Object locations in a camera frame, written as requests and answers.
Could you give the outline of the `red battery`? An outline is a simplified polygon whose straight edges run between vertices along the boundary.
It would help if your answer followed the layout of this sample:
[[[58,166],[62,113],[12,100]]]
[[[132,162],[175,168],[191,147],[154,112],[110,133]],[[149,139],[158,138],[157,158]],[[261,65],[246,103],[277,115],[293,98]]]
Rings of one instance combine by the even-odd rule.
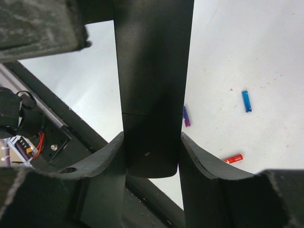
[[[238,161],[242,161],[243,159],[244,159],[243,155],[239,153],[239,154],[235,154],[233,156],[224,158],[223,161],[225,163],[232,164],[232,163],[236,163]]]

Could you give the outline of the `purple battery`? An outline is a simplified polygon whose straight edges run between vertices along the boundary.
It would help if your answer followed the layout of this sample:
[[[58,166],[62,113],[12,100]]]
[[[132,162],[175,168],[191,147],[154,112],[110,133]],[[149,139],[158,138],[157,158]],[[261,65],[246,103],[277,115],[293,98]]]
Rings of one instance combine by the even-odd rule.
[[[183,119],[184,119],[185,126],[190,127],[191,123],[190,123],[190,119],[188,117],[187,108],[185,106],[183,107]]]

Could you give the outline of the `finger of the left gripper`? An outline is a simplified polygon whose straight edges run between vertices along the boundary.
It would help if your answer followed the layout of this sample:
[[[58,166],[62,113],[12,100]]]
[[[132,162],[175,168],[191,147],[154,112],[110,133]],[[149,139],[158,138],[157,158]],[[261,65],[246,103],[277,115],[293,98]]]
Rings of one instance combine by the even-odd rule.
[[[75,0],[0,2],[1,63],[73,52],[91,45]]]

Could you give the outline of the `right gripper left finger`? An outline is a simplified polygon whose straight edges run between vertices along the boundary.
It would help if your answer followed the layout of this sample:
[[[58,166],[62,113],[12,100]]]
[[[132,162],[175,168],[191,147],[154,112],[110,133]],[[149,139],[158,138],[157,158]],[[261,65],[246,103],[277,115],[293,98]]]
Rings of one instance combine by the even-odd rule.
[[[0,171],[3,228],[118,228],[125,188],[123,133],[60,172]]]

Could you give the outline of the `black remote control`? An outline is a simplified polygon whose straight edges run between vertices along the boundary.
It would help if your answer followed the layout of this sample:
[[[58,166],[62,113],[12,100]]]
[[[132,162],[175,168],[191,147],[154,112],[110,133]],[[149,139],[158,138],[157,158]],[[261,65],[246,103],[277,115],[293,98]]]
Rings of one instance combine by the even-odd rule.
[[[115,0],[114,34],[128,173],[175,175],[194,1]]]

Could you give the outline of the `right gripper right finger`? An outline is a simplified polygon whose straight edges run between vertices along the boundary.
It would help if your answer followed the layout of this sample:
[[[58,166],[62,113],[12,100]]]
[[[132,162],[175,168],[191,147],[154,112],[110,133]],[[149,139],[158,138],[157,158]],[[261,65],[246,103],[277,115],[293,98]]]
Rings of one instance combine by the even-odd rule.
[[[180,183],[189,228],[301,228],[304,172],[233,167],[181,135]]]

